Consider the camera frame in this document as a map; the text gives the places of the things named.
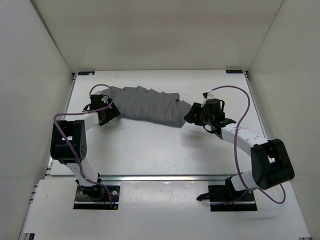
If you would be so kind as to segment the grey pleated skirt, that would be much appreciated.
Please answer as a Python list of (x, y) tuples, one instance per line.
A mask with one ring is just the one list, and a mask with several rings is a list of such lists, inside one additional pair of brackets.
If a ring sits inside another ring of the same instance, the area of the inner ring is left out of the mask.
[(120, 117), (169, 127), (182, 128), (185, 115), (192, 105), (180, 100), (178, 93), (158, 92), (141, 86), (119, 88), (111, 86), (102, 91), (112, 98)]

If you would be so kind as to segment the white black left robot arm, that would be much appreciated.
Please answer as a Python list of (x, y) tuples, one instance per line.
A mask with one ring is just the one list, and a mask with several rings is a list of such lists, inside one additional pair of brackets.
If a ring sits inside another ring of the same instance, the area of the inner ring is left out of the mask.
[(53, 117), (50, 155), (68, 167), (80, 190), (94, 201), (111, 199), (110, 190), (87, 158), (87, 131), (103, 126), (120, 115), (114, 100), (102, 93), (90, 95), (90, 104), (79, 113), (57, 113)]

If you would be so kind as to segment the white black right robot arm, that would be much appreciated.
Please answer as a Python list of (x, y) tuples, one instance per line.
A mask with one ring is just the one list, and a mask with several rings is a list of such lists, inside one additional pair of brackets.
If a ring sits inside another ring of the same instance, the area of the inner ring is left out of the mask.
[(225, 116), (224, 106), (224, 101), (216, 98), (205, 103), (195, 102), (184, 120), (203, 128), (209, 126), (208, 133), (233, 144), (234, 151), (241, 149), (247, 153), (251, 170), (239, 171), (226, 178), (224, 185), (199, 195), (197, 200), (225, 197), (228, 201), (234, 201), (248, 191), (267, 190), (292, 180), (295, 172), (285, 144), (280, 139), (259, 137), (241, 128), (235, 120)]

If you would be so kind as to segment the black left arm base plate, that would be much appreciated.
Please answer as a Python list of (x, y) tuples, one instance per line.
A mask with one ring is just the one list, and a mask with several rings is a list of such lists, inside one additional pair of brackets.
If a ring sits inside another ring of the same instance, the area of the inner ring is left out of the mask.
[(95, 185), (84, 187), (78, 185), (75, 192), (73, 209), (75, 210), (112, 210), (119, 209), (120, 182), (109, 182), (106, 187), (110, 193), (102, 186)]

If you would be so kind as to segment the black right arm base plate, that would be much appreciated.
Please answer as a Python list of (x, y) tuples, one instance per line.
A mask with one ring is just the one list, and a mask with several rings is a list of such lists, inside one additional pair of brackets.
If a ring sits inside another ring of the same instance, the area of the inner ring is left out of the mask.
[(231, 191), (226, 185), (209, 185), (208, 192), (200, 194), (197, 201), (209, 200), (211, 212), (255, 212), (255, 196), (248, 190)]

